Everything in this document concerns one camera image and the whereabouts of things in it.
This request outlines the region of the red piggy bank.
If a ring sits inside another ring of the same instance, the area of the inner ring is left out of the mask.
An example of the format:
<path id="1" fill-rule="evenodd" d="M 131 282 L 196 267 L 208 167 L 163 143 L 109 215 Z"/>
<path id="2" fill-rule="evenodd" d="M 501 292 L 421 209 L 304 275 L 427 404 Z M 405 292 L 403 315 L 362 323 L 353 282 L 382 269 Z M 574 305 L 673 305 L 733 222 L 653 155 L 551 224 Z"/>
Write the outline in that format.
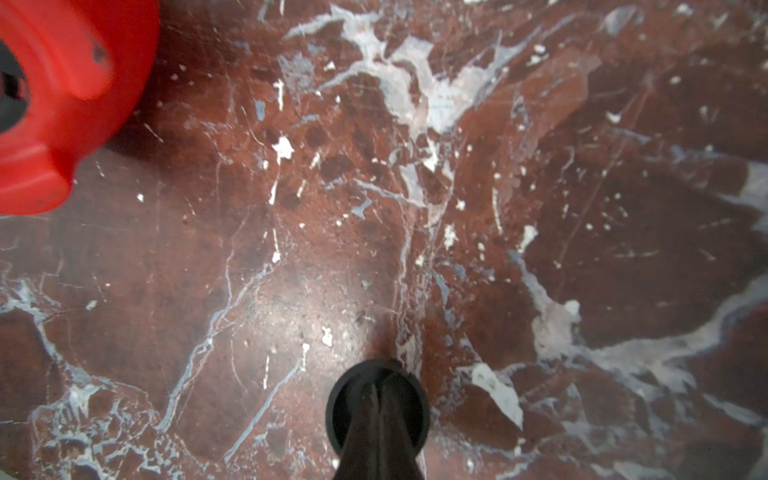
<path id="1" fill-rule="evenodd" d="M 2 2 L 2 214 L 68 198 L 77 164 L 140 99 L 158 36 L 156 1 Z"/>

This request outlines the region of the black plug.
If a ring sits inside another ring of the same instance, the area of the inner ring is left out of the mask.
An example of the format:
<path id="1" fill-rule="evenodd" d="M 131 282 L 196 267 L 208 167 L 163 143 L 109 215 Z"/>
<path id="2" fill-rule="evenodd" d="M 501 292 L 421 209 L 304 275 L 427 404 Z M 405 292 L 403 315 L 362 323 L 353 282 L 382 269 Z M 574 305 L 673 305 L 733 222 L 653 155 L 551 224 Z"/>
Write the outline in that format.
<path id="1" fill-rule="evenodd" d="M 416 454 L 419 454 L 430 431 L 430 405 L 419 379 L 396 359 L 370 359 L 348 369 L 334 384 L 325 408 L 325 430 L 333 451 L 341 457 L 353 419 L 363 394 L 372 390 L 377 406 L 389 386 L 394 393 L 396 419 L 404 421 L 405 430 Z"/>

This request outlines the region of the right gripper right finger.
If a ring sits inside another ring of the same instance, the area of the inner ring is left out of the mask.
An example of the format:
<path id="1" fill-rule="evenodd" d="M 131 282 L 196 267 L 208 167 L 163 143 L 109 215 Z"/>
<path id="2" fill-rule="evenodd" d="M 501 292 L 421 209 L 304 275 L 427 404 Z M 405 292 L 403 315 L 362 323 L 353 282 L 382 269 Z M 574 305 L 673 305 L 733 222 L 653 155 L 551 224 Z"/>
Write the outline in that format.
<path id="1" fill-rule="evenodd" d="M 394 384 L 383 384 L 377 394 L 377 479 L 422 479 Z"/>

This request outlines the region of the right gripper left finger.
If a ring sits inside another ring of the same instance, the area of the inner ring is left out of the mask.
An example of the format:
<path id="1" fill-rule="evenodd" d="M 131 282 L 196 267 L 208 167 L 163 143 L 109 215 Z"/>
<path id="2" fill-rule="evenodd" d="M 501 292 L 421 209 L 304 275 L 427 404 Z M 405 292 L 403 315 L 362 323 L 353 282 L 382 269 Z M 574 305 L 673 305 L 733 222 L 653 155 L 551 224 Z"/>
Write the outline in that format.
<path id="1" fill-rule="evenodd" d="M 374 386 L 361 391 L 344 441 L 335 479 L 378 478 L 378 394 Z"/>

